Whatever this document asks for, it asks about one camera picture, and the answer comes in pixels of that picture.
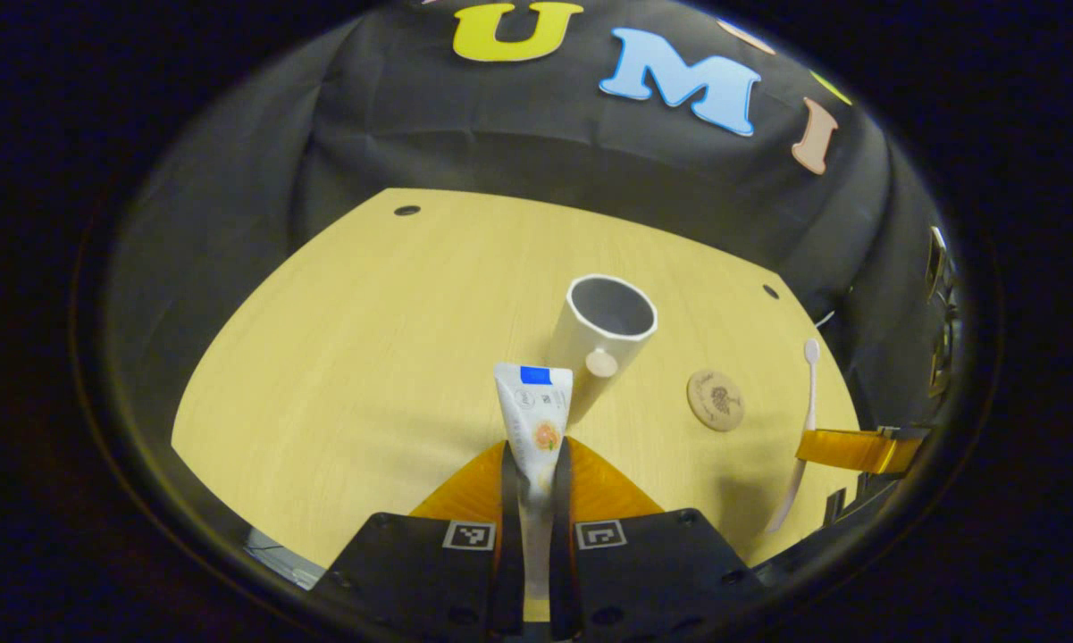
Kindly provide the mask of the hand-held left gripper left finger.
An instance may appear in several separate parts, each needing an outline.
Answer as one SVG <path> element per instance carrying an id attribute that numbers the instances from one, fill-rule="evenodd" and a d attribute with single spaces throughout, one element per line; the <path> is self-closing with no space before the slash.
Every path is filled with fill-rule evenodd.
<path id="1" fill-rule="evenodd" d="M 315 583 L 384 640 L 500 640 L 524 627 L 516 461 L 499 442 L 409 515 L 370 516 Z"/>

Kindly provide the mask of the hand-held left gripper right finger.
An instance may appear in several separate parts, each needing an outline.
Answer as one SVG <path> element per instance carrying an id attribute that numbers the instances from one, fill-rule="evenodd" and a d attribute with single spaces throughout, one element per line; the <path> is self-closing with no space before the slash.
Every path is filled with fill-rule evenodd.
<path id="1" fill-rule="evenodd" d="M 695 508 L 664 510 L 568 437 L 554 469 L 555 640 L 708 640 L 767 593 Z"/>

